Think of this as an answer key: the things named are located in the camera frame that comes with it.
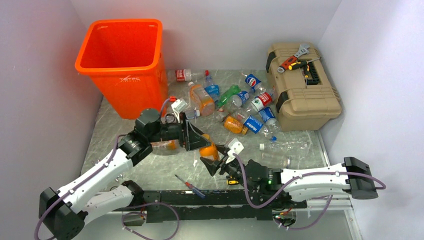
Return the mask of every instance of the orange bottle cap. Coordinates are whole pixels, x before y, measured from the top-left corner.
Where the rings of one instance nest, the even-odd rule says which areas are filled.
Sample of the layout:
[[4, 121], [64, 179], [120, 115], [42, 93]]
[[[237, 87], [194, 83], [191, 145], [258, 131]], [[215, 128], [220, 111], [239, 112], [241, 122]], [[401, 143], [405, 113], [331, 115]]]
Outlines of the orange bottle cap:
[[241, 134], [246, 135], [247, 132], [248, 132], [248, 128], [243, 127], [243, 129], [241, 130]]

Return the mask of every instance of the red bottle label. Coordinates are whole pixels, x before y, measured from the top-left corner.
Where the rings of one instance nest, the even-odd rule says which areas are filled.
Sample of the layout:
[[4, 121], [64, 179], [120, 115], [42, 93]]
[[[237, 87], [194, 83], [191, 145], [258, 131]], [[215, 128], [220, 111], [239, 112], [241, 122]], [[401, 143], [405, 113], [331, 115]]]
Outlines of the red bottle label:
[[177, 82], [184, 82], [186, 80], [184, 69], [175, 70], [175, 77]]
[[273, 101], [271, 95], [268, 92], [262, 93], [261, 95], [257, 96], [257, 98], [260, 99], [264, 107]]

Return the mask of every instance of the white connector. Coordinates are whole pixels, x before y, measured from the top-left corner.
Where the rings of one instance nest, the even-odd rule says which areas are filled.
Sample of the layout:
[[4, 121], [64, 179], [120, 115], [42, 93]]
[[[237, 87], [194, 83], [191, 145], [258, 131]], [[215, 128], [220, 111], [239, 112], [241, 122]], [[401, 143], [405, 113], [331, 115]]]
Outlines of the white connector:
[[226, 164], [232, 162], [236, 157], [233, 154], [239, 155], [245, 147], [243, 144], [235, 137], [230, 142], [226, 143], [225, 146], [229, 148], [228, 158], [225, 161]]
[[171, 104], [171, 108], [178, 122], [180, 122], [180, 113], [188, 106], [184, 99], [177, 99]]

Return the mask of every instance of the adjustable wrench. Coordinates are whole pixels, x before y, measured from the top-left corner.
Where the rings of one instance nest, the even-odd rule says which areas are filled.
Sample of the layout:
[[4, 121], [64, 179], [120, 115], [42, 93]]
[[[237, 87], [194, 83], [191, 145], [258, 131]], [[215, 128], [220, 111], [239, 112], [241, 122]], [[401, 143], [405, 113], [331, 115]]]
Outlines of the adjustable wrench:
[[302, 43], [299, 46], [299, 50], [291, 57], [287, 58], [278, 68], [277, 71], [279, 73], [284, 73], [285, 70], [287, 70], [290, 66], [290, 64], [295, 63], [298, 58], [302, 55], [308, 54], [309, 53], [309, 44], [307, 43]]

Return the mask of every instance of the green plastic bottle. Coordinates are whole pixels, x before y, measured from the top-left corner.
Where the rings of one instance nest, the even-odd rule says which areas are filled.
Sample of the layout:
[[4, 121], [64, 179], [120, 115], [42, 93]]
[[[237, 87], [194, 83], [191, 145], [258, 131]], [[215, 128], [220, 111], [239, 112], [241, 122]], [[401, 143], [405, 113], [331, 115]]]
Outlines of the green plastic bottle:
[[221, 95], [221, 98], [220, 98], [219, 102], [217, 103], [217, 107], [220, 108], [220, 107], [224, 106], [227, 103], [228, 99], [230, 99], [231, 96], [236, 95], [236, 94], [240, 93], [241, 91], [242, 90], [239, 88], [238, 85], [230, 86], [229, 89]]

